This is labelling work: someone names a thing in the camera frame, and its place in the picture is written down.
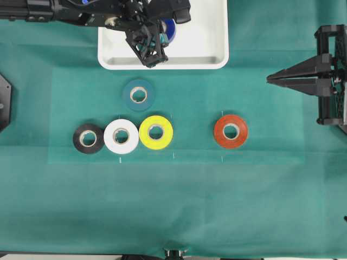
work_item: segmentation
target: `red tape roll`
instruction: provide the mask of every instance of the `red tape roll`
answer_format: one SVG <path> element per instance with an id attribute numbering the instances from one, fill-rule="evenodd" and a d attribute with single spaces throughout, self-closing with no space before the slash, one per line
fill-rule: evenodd
<path id="1" fill-rule="evenodd" d="M 236 137 L 228 138 L 224 130 L 228 126 L 236 128 Z M 226 115 L 218 120 L 214 129 L 214 137 L 217 143 L 226 149 L 236 149 L 242 146 L 248 138 L 248 127 L 246 122 L 237 115 Z"/>

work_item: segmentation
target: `tape roll center hole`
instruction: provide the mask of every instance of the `tape roll center hole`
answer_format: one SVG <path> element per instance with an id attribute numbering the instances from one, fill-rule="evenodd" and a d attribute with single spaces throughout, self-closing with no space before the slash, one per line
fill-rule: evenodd
<path id="1" fill-rule="evenodd" d="M 237 125 L 230 123 L 224 126 L 224 136 L 229 140 L 235 140 L 240 135 L 240 129 Z"/>
<path id="2" fill-rule="evenodd" d="M 164 33 L 166 33 L 168 30 L 168 26 L 166 25 L 166 23 L 164 21 L 162 21 L 162 26 L 163 26 Z"/>
<path id="3" fill-rule="evenodd" d="M 160 125 L 152 125 L 148 130 L 148 135 L 153 140 L 160 140 L 164 135 L 164 130 Z"/>
<path id="4" fill-rule="evenodd" d="M 130 92 L 130 99 L 136 104 L 145 102 L 147 100 L 147 90 L 144 87 L 134 87 Z"/>
<path id="5" fill-rule="evenodd" d="M 129 139 L 129 132 L 126 129 L 120 128 L 114 131 L 113 133 L 113 140 L 120 144 L 123 145 L 125 144 Z"/>
<path id="6" fill-rule="evenodd" d="M 97 142 L 97 134 L 93 131 L 87 130 L 80 135 L 80 143 L 84 147 L 92 147 Z"/>

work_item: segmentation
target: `black tape roll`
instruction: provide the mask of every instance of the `black tape roll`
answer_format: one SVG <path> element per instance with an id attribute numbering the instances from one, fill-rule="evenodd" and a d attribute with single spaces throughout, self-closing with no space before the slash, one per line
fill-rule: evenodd
<path id="1" fill-rule="evenodd" d="M 91 145 L 83 143 L 83 139 L 86 134 L 94 134 L 95 142 Z M 73 143 L 75 148 L 81 153 L 93 154 L 100 151 L 104 146 L 104 131 L 100 127 L 87 123 L 80 126 L 74 133 Z"/>

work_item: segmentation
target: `white tape roll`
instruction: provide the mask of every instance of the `white tape roll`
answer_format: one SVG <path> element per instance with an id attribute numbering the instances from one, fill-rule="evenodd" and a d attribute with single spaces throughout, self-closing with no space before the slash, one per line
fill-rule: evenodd
<path id="1" fill-rule="evenodd" d="M 120 131 L 124 131 L 128 135 L 128 139 L 123 143 L 116 141 L 116 135 Z M 134 151 L 139 143 L 139 131 L 132 122 L 125 119 L 118 119 L 111 122 L 106 127 L 104 142 L 111 152 L 116 154 L 128 154 Z"/>

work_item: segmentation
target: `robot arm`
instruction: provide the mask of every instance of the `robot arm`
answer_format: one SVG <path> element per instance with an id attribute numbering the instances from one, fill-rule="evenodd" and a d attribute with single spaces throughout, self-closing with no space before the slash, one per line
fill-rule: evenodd
<path id="1" fill-rule="evenodd" d="M 0 19 L 61 21 L 124 31 L 142 64 L 152 68 L 168 60 L 162 18 L 190 21 L 189 0 L 0 0 Z"/>

